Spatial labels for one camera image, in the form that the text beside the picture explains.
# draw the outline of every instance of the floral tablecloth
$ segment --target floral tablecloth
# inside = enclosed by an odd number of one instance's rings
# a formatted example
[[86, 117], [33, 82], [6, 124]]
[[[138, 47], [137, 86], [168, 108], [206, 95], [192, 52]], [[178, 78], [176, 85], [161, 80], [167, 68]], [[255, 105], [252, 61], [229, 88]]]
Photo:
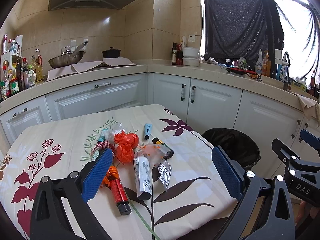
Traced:
[[[213, 219], [230, 215], [236, 200], [229, 195], [212, 163], [212, 145], [163, 106], [137, 106], [29, 127], [17, 138], [0, 166], [0, 201], [26, 239], [40, 179], [61, 179], [80, 171], [91, 160], [101, 129], [110, 129], [118, 122], [126, 132], [139, 135], [140, 145], [158, 137], [174, 155], [169, 160], [172, 177], [168, 191], [164, 192], [161, 182], [153, 176], [153, 196], [148, 201], [137, 199], [133, 165], [119, 164], [132, 207], [130, 215], [119, 214], [106, 187], [88, 201], [112, 239], [177, 239]], [[145, 123], [153, 124], [148, 141], [143, 138]], [[84, 237], [68, 201], [63, 204], [74, 232]]]

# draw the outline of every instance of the beige rag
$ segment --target beige rag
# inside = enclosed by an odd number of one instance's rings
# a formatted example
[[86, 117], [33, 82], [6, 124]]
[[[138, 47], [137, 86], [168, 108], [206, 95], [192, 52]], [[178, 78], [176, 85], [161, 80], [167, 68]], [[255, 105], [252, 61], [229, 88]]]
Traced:
[[303, 113], [308, 120], [310, 120], [313, 113], [316, 113], [318, 127], [319, 127], [320, 126], [320, 105], [318, 104], [318, 102], [311, 98], [306, 98], [297, 93], [292, 93], [292, 94], [298, 97], [301, 107], [303, 109]]

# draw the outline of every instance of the power outlet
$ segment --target power outlet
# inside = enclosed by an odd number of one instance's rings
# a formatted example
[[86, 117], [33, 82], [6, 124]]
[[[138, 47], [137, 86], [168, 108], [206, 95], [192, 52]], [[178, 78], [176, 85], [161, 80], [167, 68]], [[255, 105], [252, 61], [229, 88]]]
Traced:
[[189, 35], [188, 41], [189, 42], [195, 42], [196, 41], [196, 36], [195, 35]]

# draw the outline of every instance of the window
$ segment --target window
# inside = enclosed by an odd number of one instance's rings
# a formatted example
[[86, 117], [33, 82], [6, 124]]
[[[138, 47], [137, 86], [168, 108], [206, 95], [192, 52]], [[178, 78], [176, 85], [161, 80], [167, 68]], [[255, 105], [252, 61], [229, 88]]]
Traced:
[[[284, 49], [290, 55], [290, 76], [306, 75], [310, 83], [312, 70], [316, 70], [316, 81], [320, 77], [318, 67], [319, 37], [315, 26], [319, 25], [310, 9], [308, 0], [274, 0], [278, 5], [281, 25], [284, 31]], [[201, 0], [202, 15], [204, 0]], [[201, 54], [205, 53], [205, 19], [201, 40]]]

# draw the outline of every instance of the metal screw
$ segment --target metal screw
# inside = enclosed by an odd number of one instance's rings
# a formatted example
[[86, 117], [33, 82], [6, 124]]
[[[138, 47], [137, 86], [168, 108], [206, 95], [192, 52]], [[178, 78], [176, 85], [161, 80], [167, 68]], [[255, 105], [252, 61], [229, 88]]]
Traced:
[[249, 178], [253, 178], [254, 177], [254, 172], [253, 171], [247, 171], [246, 174], [247, 174], [247, 176]]
[[279, 180], [279, 181], [283, 181], [283, 177], [281, 176], [281, 175], [277, 175], [277, 180]]
[[74, 178], [78, 177], [78, 175], [79, 175], [79, 173], [77, 171], [73, 171], [70, 173], [70, 178], [74, 179]]
[[45, 183], [49, 180], [47, 176], [42, 177], [41, 182]]

